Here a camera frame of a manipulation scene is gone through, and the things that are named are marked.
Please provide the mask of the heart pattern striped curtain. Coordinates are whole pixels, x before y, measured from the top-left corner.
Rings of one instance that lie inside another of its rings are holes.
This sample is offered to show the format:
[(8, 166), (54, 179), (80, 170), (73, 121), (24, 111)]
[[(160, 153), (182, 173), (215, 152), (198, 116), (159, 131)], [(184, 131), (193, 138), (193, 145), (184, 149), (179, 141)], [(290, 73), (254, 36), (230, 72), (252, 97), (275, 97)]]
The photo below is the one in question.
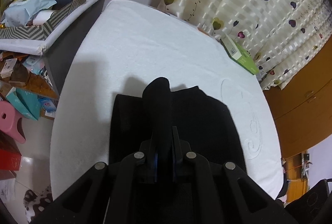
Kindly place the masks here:
[(284, 88), (331, 36), (328, 0), (161, 0), (158, 8), (253, 58), (261, 88)]

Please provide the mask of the red box on floor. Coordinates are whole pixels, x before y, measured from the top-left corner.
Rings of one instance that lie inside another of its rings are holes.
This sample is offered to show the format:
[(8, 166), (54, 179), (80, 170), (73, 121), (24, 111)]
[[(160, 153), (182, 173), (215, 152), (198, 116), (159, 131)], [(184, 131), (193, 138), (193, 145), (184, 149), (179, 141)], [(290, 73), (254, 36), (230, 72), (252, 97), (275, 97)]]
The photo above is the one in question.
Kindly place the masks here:
[(1, 133), (0, 136), (0, 169), (18, 171), (21, 164), (21, 153), (15, 140)]

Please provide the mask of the brown wooden wardrobe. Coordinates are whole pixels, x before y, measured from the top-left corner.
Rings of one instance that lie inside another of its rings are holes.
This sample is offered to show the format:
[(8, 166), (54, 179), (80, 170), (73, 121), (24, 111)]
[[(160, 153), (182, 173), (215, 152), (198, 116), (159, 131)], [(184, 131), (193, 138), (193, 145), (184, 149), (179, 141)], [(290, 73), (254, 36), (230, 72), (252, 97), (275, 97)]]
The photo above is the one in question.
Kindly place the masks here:
[(264, 95), (277, 128), (281, 155), (289, 158), (331, 134), (331, 40), (284, 89)]

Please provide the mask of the chevron pattern storage box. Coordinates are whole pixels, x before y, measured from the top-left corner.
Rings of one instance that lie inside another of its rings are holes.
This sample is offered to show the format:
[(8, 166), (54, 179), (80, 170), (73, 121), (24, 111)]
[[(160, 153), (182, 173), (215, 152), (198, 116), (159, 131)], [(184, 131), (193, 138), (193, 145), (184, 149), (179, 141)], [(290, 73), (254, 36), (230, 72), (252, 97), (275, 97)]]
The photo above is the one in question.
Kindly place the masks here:
[(56, 27), (87, 0), (73, 0), (58, 11), (53, 11), (40, 25), (1, 28), (1, 39), (46, 40)]

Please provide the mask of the grey white shelf desk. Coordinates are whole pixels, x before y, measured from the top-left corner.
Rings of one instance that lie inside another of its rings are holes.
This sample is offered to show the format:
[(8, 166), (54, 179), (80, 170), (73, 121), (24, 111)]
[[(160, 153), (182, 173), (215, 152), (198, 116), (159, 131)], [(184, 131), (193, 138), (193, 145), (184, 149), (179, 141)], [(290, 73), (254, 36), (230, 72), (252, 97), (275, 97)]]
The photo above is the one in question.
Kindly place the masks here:
[(59, 24), (46, 40), (2, 39), (1, 49), (41, 56), (51, 86), (37, 75), (30, 75), (23, 90), (58, 99), (72, 61), (90, 28), (100, 16), (105, 0), (87, 0)]

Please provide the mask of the black pants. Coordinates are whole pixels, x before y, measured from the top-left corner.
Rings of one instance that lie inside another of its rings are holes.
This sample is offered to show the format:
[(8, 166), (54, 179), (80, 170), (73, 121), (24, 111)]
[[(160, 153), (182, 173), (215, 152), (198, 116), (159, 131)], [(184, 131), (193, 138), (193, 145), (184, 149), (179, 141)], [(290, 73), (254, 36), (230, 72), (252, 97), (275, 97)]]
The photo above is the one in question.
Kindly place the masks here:
[(245, 171), (239, 134), (228, 107), (198, 86), (172, 91), (159, 77), (140, 97), (117, 94), (111, 114), (109, 164), (176, 127), (180, 140), (212, 163), (233, 162)]

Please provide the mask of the pink plastic stool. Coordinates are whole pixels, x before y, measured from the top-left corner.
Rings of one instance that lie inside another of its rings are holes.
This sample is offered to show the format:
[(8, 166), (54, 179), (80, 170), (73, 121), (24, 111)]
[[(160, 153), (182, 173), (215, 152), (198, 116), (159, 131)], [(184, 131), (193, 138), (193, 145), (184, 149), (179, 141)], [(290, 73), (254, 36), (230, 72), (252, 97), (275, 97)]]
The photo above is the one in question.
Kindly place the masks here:
[(20, 144), (26, 142), (22, 130), (22, 115), (11, 103), (4, 100), (1, 101), (1, 131)]

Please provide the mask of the light blue plastic bag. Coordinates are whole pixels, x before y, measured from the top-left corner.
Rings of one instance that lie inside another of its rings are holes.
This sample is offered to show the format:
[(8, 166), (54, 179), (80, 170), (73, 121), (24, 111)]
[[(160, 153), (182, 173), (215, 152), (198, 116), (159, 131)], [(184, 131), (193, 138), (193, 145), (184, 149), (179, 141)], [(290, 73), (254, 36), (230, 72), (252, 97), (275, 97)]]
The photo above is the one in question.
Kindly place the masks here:
[(57, 4), (56, 0), (15, 0), (3, 12), (1, 23), (5, 27), (21, 27), (40, 11)]

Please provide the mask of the green white flat box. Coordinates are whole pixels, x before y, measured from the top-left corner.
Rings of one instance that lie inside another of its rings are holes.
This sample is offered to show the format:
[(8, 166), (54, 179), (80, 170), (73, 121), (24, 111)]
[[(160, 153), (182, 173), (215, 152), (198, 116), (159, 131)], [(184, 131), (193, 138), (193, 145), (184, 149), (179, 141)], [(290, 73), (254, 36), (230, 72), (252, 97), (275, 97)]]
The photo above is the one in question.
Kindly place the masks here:
[(228, 35), (224, 35), (221, 38), (221, 44), (226, 49), (229, 57), (236, 63), (241, 65), (244, 69), (250, 72), (252, 75), (256, 75), (259, 72), (258, 67), (255, 65), (250, 54), (236, 41), (232, 40)]

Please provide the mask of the teal paper bag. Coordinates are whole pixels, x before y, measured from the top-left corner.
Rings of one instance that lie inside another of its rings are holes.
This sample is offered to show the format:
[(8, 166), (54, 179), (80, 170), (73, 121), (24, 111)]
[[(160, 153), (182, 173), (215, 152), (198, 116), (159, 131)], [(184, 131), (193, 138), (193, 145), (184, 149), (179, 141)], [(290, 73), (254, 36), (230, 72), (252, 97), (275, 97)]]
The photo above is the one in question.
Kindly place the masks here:
[(12, 88), (7, 93), (6, 99), (24, 117), (38, 121), (42, 109), (38, 95), (19, 88)]

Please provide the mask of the white towel bed cover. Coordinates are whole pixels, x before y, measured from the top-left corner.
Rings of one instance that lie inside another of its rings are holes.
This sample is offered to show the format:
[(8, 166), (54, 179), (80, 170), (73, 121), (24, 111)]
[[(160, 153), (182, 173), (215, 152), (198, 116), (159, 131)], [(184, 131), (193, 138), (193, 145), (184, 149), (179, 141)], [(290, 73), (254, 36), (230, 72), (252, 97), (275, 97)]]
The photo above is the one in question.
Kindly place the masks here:
[(107, 161), (115, 96), (141, 96), (158, 77), (173, 90), (198, 86), (228, 106), (248, 175), (276, 198), (283, 185), (280, 143), (257, 78), (196, 27), (130, 0), (107, 5), (66, 76), (51, 136), (53, 197)]

